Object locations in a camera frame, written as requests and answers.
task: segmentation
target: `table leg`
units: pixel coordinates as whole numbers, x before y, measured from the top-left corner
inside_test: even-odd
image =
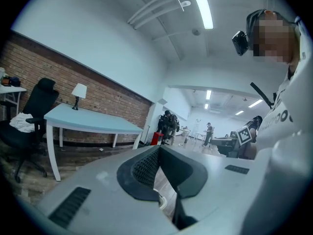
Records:
[[[54,154],[52,125],[47,123],[46,132],[47,132],[46,136],[47,136],[49,159],[50,159],[51,167],[53,170],[53,174],[54,174],[56,181],[61,181],[60,173],[58,170],[58,166],[57,166],[57,162],[55,160],[55,154]]]
[[[135,143],[134,143],[134,145],[133,145],[133,150],[135,150],[135,149],[138,148],[139,141],[140,141],[140,138],[141,138],[141,134],[142,134],[142,133],[140,133],[140,134],[138,135],[138,137],[136,138]]]
[[[3,120],[5,120],[5,106],[3,106]]]
[[[18,100],[17,100],[17,105],[16,105],[16,115],[19,114],[19,106],[20,106],[20,97],[21,97],[21,92],[19,92],[19,95],[18,95]]]
[[[112,145],[113,148],[114,148],[115,145],[116,145],[117,135],[118,135],[118,134],[115,134],[115,137],[114,137],[114,142],[113,142],[113,145]]]
[[[63,128],[61,127],[59,130],[59,141],[60,141],[60,147],[63,147]]]

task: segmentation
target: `chair armrest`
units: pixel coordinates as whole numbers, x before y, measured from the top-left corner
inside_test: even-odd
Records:
[[[25,121],[27,123],[34,123],[34,124],[40,124],[41,121],[43,121],[44,119],[41,117],[34,117],[34,118],[27,118]]]
[[[41,125],[41,128],[43,127],[44,119],[42,117],[34,117],[34,118],[27,118],[25,120],[27,123],[33,123],[35,125],[35,134],[36,134],[36,143],[40,143],[40,134],[39,134],[39,126]]]
[[[16,107],[16,105],[9,101],[0,101],[0,105],[6,106],[6,119],[11,120],[11,107]]]
[[[16,107],[16,104],[11,103],[9,101],[0,101],[0,105],[7,106],[7,107]]]

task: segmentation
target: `black office chair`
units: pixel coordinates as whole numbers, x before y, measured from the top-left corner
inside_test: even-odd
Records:
[[[45,134],[44,115],[51,110],[52,105],[59,96],[59,93],[53,89],[54,84],[53,80],[42,78],[35,85],[23,109],[23,113],[33,116],[33,118],[26,119],[26,122],[35,124],[35,132],[25,133],[12,127],[10,125],[11,107],[16,107],[16,105],[8,101],[0,102],[1,105],[6,106],[7,116],[7,120],[0,121],[0,139],[8,146],[21,151],[19,164],[14,174],[14,178],[18,183],[21,181],[18,173],[25,160],[33,163],[35,168],[42,172],[43,177],[47,176],[45,169],[32,161],[30,156],[32,153],[38,152],[39,143]]]

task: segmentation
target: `table lamp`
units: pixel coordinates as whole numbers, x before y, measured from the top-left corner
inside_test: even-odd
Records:
[[[72,94],[75,96],[76,98],[76,102],[75,105],[73,106],[73,110],[78,110],[78,101],[79,98],[86,98],[86,91],[87,91],[87,86],[83,85],[83,84],[77,84],[76,87],[74,88]]]

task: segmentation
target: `ladder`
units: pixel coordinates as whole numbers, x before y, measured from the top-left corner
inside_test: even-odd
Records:
[[[196,140],[196,136],[197,136],[197,135],[195,135],[195,133],[198,132],[200,122],[201,122],[201,119],[196,119],[194,128],[193,128],[193,130],[192,130],[191,138],[194,138],[194,140]]]

